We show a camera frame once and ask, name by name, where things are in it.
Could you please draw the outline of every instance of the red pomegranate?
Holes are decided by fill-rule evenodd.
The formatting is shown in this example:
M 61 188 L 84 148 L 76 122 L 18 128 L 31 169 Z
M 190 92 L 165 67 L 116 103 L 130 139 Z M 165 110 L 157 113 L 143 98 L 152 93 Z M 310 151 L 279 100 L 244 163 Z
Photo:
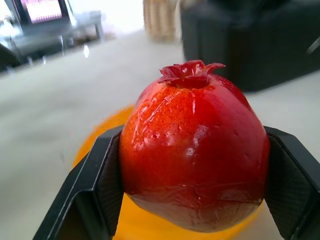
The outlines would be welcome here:
M 263 201 L 269 140 L 245 96 L 200 60 L 174 64 L 140 95 L 120 137 L 125 192 L 191 231 L 220 231 Z

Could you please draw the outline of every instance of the white tabletop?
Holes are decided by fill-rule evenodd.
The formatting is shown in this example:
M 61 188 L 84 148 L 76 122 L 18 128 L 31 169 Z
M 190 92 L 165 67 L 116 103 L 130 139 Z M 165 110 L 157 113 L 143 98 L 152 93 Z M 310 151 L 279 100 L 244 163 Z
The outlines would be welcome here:
M 93 127 L 133 103 L 161 67 L 182 61 L 179 44 L 137 32 L 0 77 L 1 239 L 31 239 Z M 317 159 L 319 77 L 248 95 L 264 125 L 296 135 Z M 265 208 L 235 239 L 282 238 Z

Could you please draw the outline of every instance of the black couch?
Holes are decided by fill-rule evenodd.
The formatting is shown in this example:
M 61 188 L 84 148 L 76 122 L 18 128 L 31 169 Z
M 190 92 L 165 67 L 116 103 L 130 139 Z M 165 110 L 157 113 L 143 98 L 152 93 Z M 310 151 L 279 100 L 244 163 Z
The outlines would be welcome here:
M 208 0 L 181 27 L 185 59 L 226 64 L 217 73 L 243 91 L 320 69 L 320 0 Z
M 0 73 L 8 68 L 15 68 L 21 64 L 18 56 L 16 56 L 8 48 L 0 44 Z

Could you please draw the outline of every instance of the tv screen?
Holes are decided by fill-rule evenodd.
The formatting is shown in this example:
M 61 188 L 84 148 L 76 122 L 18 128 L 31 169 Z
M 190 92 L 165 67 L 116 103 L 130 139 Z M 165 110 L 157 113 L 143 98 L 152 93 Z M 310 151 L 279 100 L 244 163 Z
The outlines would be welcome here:
M 32 24 L 62 18 L 58 0 L 21 0 Z
M 69 18 L 65 0 L 13 0 L 22 26 Z

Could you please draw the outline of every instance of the yellow plate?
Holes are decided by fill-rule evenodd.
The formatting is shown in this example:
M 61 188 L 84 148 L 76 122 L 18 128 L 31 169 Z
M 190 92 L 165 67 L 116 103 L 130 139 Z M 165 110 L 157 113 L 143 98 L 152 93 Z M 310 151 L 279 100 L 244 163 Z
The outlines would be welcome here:
M 97 126 L 76 154 L 73 167 L 90 151 L 98 136 L 108 129 L 125 124 L 133 106 L 128 106 Z M 215 233 L 184 230 L 137 207 L 126 195 L 123 198 L 119 224 L 114 240 L 230 240 L 246 228 L 261 212 L 263 204 L 242 223 Z

